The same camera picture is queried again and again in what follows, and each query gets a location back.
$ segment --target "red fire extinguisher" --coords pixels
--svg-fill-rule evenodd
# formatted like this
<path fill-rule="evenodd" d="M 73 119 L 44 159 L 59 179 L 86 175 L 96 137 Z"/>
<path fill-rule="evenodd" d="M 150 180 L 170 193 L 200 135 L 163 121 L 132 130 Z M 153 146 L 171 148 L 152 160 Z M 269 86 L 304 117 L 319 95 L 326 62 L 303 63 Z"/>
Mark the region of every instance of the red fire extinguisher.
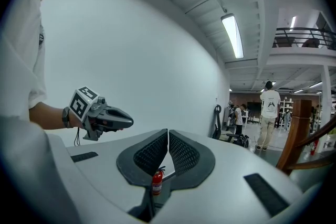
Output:
<path fill-rule="evenodd" d="M 153 195 L 159 195 L 162 188 L 162 179 L 165 171 L 165 166 L 160 167 L 153 176 L 152 190 Z"/>
<path fill-rule="evenodd" d="M 317 144 L 319 143 L 319 140 L 315 140 L 314 142 L 312 142 L 311 145 L 311 149 L 310 149 L 310 155 L 314 155 L 315 154 L 315 150 L 317 148 Z"/>

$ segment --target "fluorescent light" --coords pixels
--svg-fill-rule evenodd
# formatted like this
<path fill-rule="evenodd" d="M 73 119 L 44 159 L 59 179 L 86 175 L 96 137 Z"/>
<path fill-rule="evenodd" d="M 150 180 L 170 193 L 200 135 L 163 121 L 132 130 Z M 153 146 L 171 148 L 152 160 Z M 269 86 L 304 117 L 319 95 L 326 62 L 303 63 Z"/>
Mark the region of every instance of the fluorescent light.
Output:
<path fill-rule="evenodd" d="M 293 19 L 292 19 L 292 24 L 290 25 L 290 28 L 293 28 L 293 27 L 294 27 L 295 20 L 296 20 L 296 16 L 293 17 Z"/>
<path fill-rule="evenodd" d="M 316 84 L 310 86 L 310 88 L 314 88 L 314 87 L 316 87 L 316 86 L 318 86 L 318 85 L 321 85 L 321 84 L 322 84 L 322 82 L 316 83 Z"/>
<path fill-rule="evenodd" d="M 230 13 L 221 18 L 222 23 L 225 27 L 225 30 L 230 38 L 231 45 L 233 47 L 233 51 L 235 53 L 236 58 L 243 58 L 243 46 L 242 39 L 240 38 L 240 32 L 237 25 L 237 21 L 235 16 Z"/>

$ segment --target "black wrist strap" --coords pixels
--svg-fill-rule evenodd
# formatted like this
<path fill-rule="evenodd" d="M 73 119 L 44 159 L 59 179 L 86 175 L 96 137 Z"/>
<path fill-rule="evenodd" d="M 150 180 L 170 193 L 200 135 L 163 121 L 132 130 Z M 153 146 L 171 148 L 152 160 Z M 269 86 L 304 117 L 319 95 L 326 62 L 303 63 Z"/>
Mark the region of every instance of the black wrist strap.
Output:
<path fill-rule="evenodd" d="M 70 126 L 70 118 L 69 118 L 69 107 L 63 109 L 62 113 L 62 121 L 65 126 L 65 128 L 71 128 Z"/>

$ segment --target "wooden post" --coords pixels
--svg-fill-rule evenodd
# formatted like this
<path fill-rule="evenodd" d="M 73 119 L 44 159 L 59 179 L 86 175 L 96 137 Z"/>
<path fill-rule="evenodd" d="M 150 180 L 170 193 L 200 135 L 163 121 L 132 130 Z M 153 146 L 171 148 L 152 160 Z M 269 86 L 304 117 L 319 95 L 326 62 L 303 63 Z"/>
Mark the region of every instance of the wooden post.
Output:
<path fill-rule="evenodd" d="M 310 115 L 311 100 L 294 101 L 289 134 L 285 148 L 276 166 L 287 175 L 292 172 L 288 167 L 296 164 L 302 152 L 303 147 L 296 147 L 296 145 L 308 136 Z"/>

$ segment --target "white curved wall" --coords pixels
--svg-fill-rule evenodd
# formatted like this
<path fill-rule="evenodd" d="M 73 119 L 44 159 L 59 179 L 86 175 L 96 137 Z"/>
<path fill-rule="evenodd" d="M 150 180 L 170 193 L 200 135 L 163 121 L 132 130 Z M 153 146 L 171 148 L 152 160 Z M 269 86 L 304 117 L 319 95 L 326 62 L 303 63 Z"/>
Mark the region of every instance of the white curved wall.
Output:
<path fill-rule="evenodd" d="M 75 88 L 87 85 L 134 118 L 133 127 L 99 142 L 163 128 L 213 130 L 215 105 L 228 102 L 228 72 L 170 1 L 43 0 L 41 12 L 46 103 L 65 107 Z M 49 132 L 73 145 L 76 130 Z"/>

